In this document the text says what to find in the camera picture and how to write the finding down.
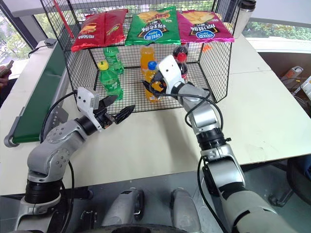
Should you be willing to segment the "bystander hand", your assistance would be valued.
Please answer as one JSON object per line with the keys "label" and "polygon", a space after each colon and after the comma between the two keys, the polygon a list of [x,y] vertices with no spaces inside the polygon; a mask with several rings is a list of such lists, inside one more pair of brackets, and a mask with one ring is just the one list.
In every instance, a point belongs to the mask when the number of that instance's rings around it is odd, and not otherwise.
{"label": "bystander hand", "polygon": [[11,70],[6,66],[0,67],[0,88],[7,86],[11,73]]}

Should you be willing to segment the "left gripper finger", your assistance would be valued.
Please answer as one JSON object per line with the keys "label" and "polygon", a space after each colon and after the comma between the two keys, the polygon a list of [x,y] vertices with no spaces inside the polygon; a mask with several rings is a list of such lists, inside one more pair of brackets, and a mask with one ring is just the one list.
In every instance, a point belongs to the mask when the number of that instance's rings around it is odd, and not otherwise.
{"label": "left gripper finger", "polygon": [[116,101],[117,98],[118,98],[117,95],[111,95],[111,96],[107,96],[107,97],[101,99],[100,100],[100,110],[106,109],[107,107],[112,105]]}
{"label": "left gripper finger", "polygon": [[128,118],[132,114],[134,109],[135,109],[135,105],[130,105],[130,106],[123,108],[118,114],[114,116],[115,124],[120,124],[122,121]]}

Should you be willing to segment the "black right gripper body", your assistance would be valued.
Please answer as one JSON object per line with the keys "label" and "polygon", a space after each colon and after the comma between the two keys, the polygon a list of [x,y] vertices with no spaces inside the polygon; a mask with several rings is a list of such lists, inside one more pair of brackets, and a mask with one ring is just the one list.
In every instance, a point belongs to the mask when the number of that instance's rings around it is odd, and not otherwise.
{"label": "black right gripper body", "polygon": [[161,72],[155,73],[150,82],[150,92],[155,97],[160,97],[166,94],[166,89],[167,85]]}

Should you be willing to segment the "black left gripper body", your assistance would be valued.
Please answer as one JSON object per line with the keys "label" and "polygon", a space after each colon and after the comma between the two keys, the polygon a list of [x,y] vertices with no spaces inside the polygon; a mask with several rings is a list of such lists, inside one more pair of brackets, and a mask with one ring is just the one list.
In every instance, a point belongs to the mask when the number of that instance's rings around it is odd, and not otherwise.
{"label": "black left gripper body", "polygon": [[96,120],[99,122],[103,129],[108,128],[115,122],[114,117],[107,112],[106,108],[94,110],[93,113]]}

